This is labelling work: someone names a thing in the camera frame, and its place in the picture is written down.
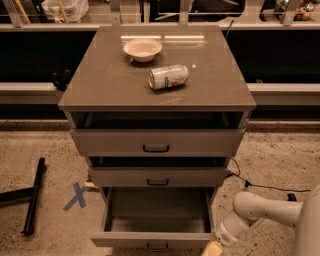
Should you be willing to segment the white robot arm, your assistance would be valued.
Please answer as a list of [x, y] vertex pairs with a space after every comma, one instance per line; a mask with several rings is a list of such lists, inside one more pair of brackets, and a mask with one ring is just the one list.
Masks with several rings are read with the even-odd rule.
[[215, 228], [201, 256], [222, 256], [223, 247], [237, 242], [244, 232], [265, 219], [295, 229], [293, 256], [320, 256], [320, 186], [314, 187], [303, 202], [270, 200], [248, 191], [237, 193], [232, 210]]

